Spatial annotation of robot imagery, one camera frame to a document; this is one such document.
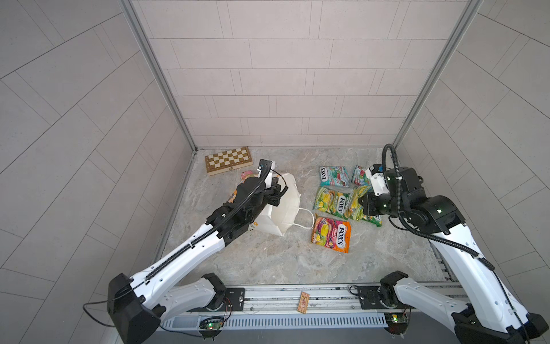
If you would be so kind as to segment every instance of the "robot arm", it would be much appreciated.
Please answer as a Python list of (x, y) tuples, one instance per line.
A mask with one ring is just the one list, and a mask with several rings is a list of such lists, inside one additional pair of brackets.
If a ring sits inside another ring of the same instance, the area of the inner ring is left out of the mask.
[[(388, 149), (394, 166), (390, 170), (385, 162)], [(540, 315), (527, 312), (502, 285), (453, 202), (444, 196), (426, 197), (422, 178), (413, 168), (399, 166), (392, 145), (384, 147), (382, 164), (370, 171), (373, 190), (359, 200), (366, 213), (398, 218), (404, 227), (400, 229), (429, 239), (471, 302), (442, 296), (398, 271), (381, 281), (384, 304), (401, 301), (419, 309), (453, 331), (463, 344), (523, 343), (548, 330)]]

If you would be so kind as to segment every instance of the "wall tile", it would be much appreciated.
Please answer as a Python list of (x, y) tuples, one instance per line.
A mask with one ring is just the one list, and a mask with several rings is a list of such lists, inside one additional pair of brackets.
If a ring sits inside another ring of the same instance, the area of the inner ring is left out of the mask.
[(414, 130), (409, 129), (403, 137), (403, 147), (407, 149), (414, 165), (418, 168), (422, 161), (429, 155), (428, 150)]
[(9, 47), (0, 52), (0, 76), (3, 77), (53, 45), (16, 0), (3, 1), (0, 13), (3, 24), (0, 45)]
[(543, 266), (546, 266), (545, 261), (536, 252), (531, 252), (500, 264), (500, 268), (506, 277)]
[(245, 95), (302, 95), (305, 69), (241, 69)]
[(447, 40), (411, 40), (399, 68), (432, 69)]
[(114, 48), (113, 42), (111, 42), (109, 36), (107, 36), (105, 29), (101, 25), (98, 25), (93, 28), (93, 31), (96, 33), (97, 37), (99, 37), (101, 44), (103, 44), (105, 50), (107, 50), (107, 53), (113, 60), (114, 64), (119, 67), (123, 63), (123, 61), (120, 58), (117, 50)]
[(0, 171), (11, 164), (50, 125), (0, 83)]
[(152, 38), (223, 38), (214, 1), (140, 1)]
[(395, 135), (371, 135), (368, 141), (369, 146), (384, 146), (386, 143), (392, 143)]
[(152, 175), (153, 170), (147, 162), (140, 154), (135, 154), (95, 222), (117, 237), (122, 237)]
[(120, 13), (120, 6), (108, 0), (52, 0), (39, 3), (40, 8), (65, 40)]
[(435, 118), (428, 121), (419, 137), (445, 178), (450, 177), (466, 161), (466, 157)]
[(34, 0), (18, 0), (40, 30), (48, 37), (53, 46), (62, 44), (65, 40), (57, 32), (48, 17)]
[(55, 282), (0, 269), (0, 292), (45, 299)]
[(464, 207), (454, 194), (449, 183), (445, 180), (441, 171), (436, 165), (435, 161), (431, 161), (426, 168), (422, 170), (422, 177), (424, 179), (424, 185), (430, 190), (432, 196), (443, 195), (448, 197), (456, 205), (462, 215), (468, 219), (468, 214), (464, 210)]
[(529, 37), (519, 34), (518, 38), (516, 38), (514, 43), (512, 43), (508, 50), (506, 50), (506, 53), (504, 53), (504, 56), (498, 61), (497, 65), (494, 66), (491, 71), (491, 75), (495, 78), (500, 78), (502, 73), (506, 70), (506, 68), (508, 68), (510, 63), (527, 44), (529, 39)]
[(158, 206), (161, 203), (162, 195), (166, 190), (166, 186), (170, 181), (170, 176), (174, 172), (176, 163), (178, 162), (178, 157), (174, 157), (168, 149), (164, 151), (160, 161), (158, 162), (157, 168), (147, 184), (143, 197), (151, 203), (152, 206), (158, 209)]
[(452, 136), (459, 126), (462, 125), (466, 117), (468, 117), (472, 113), (472, 110), (470, 110), (469, 107), (464, 106), (462, 111), (458, 114), (458, 116), (453, 120), (453, 122), (449, 125), (449, 128), (447, 128), (446, 132), (449, 134), (449, 136)]
[(145, 99), (149, 109), (151, 109), (153, 117), (156, 121), (167, 106), (156, 80), (153, 81), (141, 95)]
[(124, 14), (121, 13), (105, 21), (101, 26), (109, 36), (109, 40), (114, 45), (122, 61), (126, 61), (139, 51), (138, 42), (136, 42)]
[(456, 184), (463, 176), (466, 175), (466, 173), (470, 172), (472, 169), (472, 164), (468, 160), (466, 160), (459, 168), (456, 170), (453, 174), (450, 175), (449, 178), (447, 178), (447, 183), (449, 183), (450, 186), (453, 186)]
[(116, 249), (120, 238), (114, 234), (111, 234), (108, 230), (92, 223), (92, 226), (86, 233), (89, 237), (109, 246), (112, 249)]
[(192, 118), (195, 135), (242, 135), (240, 121), (231, 118)]
[(114, 69), (100, 39), (90, 30), (48, 51), (17, 73), (58, 113), (64, 114)]
[(369, 117), (363, 128), (363, 134), (395, 135), (399, 132), (402, 118)]
[(17, 94), (27, 105), (29, 105), (40, 117), (50, 125), (53, 125), (59, 118), (57, 113), (35, 90), (23, 80), (17, 72), (6, 75), (2, 78), (15, 94)]
[(142, 207), (149, 215), (152, 217), (155, 216), (155, 213), (157, 212), (157, 208), (151, 205), (148, 200), (146, 200), (144, 197), (141, 197), (139, 201), (139, 206)]
[(316, 146), (317, 135), (262, 135), (262, 146)]
[(153, 72), (151, 71), (151, 67), (147, 64), (147, 61), (145, 61), (145, 56), (143, 55), (142, 51), (139, 51), (134, 55), (134, 61), (136, 62), (137, 66), (139, 67), (139, 70), (141, 71), (141, 75), (145, 78), (145, 81), (150, 84), (154, 81), (155, 77), (153, 76)]
[(437, 81), (426, 100), (426, 107), (445, 130), (453, 123), (464, 106), (462, 100), (441, 80)]
[(166, 107), (141, 143), (156, 162), (160, 160), (176, 129), (175, 118)]
[(506, 196), (500, 198), (500, 203), (504, 208), (510, 209), (517, 203), (520, 203), (531, 195), (536, 194), (545, 187), (546, 186), (541, 182), (541, 180), (534, 176), (527, 182), (510, 191), (510, 193)]
[(447, 39), (465, 2), (415, 2), (407, 9), (398, 38)]
[(74, 107), (0, 174), (0, 228), (25, 236), (103, 134)]
[(310, 15), (310, 39), (319, 38), (319, 26), (321, 25), (321, 9), (322, 2), (311, 2), (311, 15)]
[(549, 234), (545, 220), (549, 200), (550, 190), (545, 188), (508, 209), (508, 213), (547, 264), (550, 262), (550, 248), (546, 244)]
[(170, 176), (170, 181), (168, 181), (166, 191), (162, 196), (162, 199), (170, 206), (170, 208), (175, 207), (180, 187), (182, 185), (183, 178), (185, 177), (185, 173), (187, 171), (187, 167), (192, 156), (193, 151), (191, 150), (191, 147), (186, 143), (180, 156), (178, 157), (178, 163), (174, 168), (174, 172), (172, 172), (172, 175)]
[(269, 117), (267, 96), (215, 96), (218, 117)]
[(375, 77), (372, 79), (371, 88), (368, 91), (369, 95), (375, 95), (376, 92), (378, 92), (378, 88), (380, 87), (380, 82), (382, 81), (382, 78), (384, 77), (384, 73), (386, 72), (385, 69), (377, 69), (375, 73)]
[(490, 72), (518, 35), (516, 31), (478, 14), (457, 49)]
[(416, 96), (429, 72), (429, 69), (386, 69), (376, 94)]
[(319, 118), (310, 119), (308, 134), (326, 134), (330, 128), (331, 134), (355, 134), (359, 124), (358, 118)]
[(250, 40), (254, 68), (328, 68), (331, 40)]
[(181, 68), (178, 58), (175, 55), (174, 47), (172, 46), (172, 40), (155, 39), (149, 40), (149, 43), (153, 48), (155, 57), (157, 58), (158, 64), (161, 65), (161, 68)]
[(399, 2), (397, 11), (395, 13), (395, 16), (393, 17), (392, 27), (389, 29), (389, 39), (397, 38), (397, 35), (399, 34), (399, 31), (401, 30), (401, 26), (403, 24), (403, 19), (405, 19), (405, 15), (407, 14), (407, 10), (409, 9), (409, 4), (410, 1)]
[(56, 281), (113, 187), (112, 180), (86, 161), (4, 267)]
[(533, 177), (527, 166), (474, 113), (464, 120), (452, 139), (497, 198)]
[(331, 68), (399, 68), (409, 42), (409, 40), (334, 40)]
[(248, 40), (172, 40), (181, 68), (252, 68)]
[(120, 178), (120, 173), (118, 173), (117, 169), (114, 168), (107, 160), (105, 160), (105, 158), (102, 157), (101, 154), (97, 152), (97, 150), (94, 150), (92, 154), (90, 154), (88, 160), (96, 165), (96, 167), (99, 168), (101, 172), (105, 173), (107, 177), (109, 177), (115, 183), (118, 181), (118, 178)]
[(459, 52), (453, 54), (440, 78), (481, 119), (508, 92), (506, 86)]
[(550, 116), (548, 59), (550, 47), (530, 40), (499, 78), (546, 116)]
[(371, 135), (332, 135), (323, 134), (317, 139), (318, 146), (367, 146)]
[(373, 69), (316, 69), (313, 94), (368, 95)]
[(78, 106), (107, 134), (146, 87), (138, 65), (131, 59), (97, 85)]
[(42, 300), (0, 293), (0, 333), (6, 343), (19, 343), (34, 316), (42, 306)]
[(183, 118), (210, 118), (204, 96), (177, 96), (175, 101)]
[(546, 185), (550, 185), (550, 119), (509, 92), (487, 116), (486, 124)]
[(143, 210), (142, 207), (137, 206), (126, 231), (124, 231), (124, 235), (120, 239), (117, 249), (114, 251), (103, 276), (101, 276), (95, 288), (96, 293), (106, 295), (111, 279), (120, 273), (125, 275), (130, 273), (152, 222), (153, 217)]
[(397, 2), (324, 2), (319, 38), (385, 39)]
[(23, 238), (0, 230), (0, 265), (8, 260)]
[(113, 249), (85, 236), (21, 343), (44, 338), (68, 342), (82, 314), (81, 305), (90, 299), (112, 254)]
[(234, 38), (309, 38), (311, 2), (229, 1)]
[(261, 146), (262, 141), (259, 135), (216, 135), (206, 136), (210, 147), (242, 147), (242, 146)]
[(550, 4), (545, 0), (532, 0), (527, 5), (520, 0), (507, 1), (495, 17), (509, 28), (550, 45), (548, 13)]
[(399, 96), (346, 96), (342, 117), (391, 117)]
[(473, 169), (453, 185), (454, 193), (495, 257), (495, 262), (533, 252), (533, 246)]
[(171, 69), (170, 76), (180, 96), (235, 94), (229, 69)]
[[(111, 320), (109, 314), (104, 310), (92, 309), (89, 310), (89, 312), (94, 318), (105, 324)], [(103, 336), (105, 329), (105, 326), (96, 323), (92, 320), (92, 318), (83, 312), (80, 317), (80, 321), (78, 322), (73, 335), (70, 338), (69, 344), (97, 344), (101, 341), (101, 337)]]
[[(508, 280), (521, 298), (521, 303), (529, 312), (540, 314), (543, 318), (548, 319), (550, 297), (547, 293), (547, 286), (550, 282), (550, 269), (547, 266), (511, 276)], [(548, 340), (548, 335), (545, 334), (544, 339)]]
[(302, 119), (249, 118), (248, 126), (250, 132), (256, 135), (299, 135), (302, 132)]
[(277, 117), (332, 117), (335, 103), (336, 96), (277, 96)]

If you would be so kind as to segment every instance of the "orange candy bag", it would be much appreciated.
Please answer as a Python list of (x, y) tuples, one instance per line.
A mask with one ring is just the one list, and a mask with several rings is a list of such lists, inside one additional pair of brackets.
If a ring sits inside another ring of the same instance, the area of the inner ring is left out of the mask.
[(335, 251), (348, 253), (351, 225), (347, 221), (338, 221), (316, 215), (311, 242), (332, 248)]

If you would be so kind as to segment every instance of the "chessboard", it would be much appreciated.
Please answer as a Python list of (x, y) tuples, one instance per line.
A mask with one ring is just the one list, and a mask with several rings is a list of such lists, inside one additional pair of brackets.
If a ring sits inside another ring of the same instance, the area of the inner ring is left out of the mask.
[(207, 155), (205, 156), (205, 161), (206, 173), (209, 176), (213, 176), (214, 174), (252, 165), (252, 156), (248, 147), (241, 147)]

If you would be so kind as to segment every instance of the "white tiled wall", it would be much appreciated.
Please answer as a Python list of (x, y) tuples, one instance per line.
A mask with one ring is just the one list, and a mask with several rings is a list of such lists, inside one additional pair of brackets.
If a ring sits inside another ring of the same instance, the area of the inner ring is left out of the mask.
[(392, 141), (465, 3), (133, 1), (198, 146)]
[(116, 0), (0, 21), (0, 341), (99, 343), (81, 305), (149, 264), (191, 148)]
[(547, 321), (549, 22), (547, 0), (485, 1), (398, 149), (431, 195), (456, 202), (500, 277)]

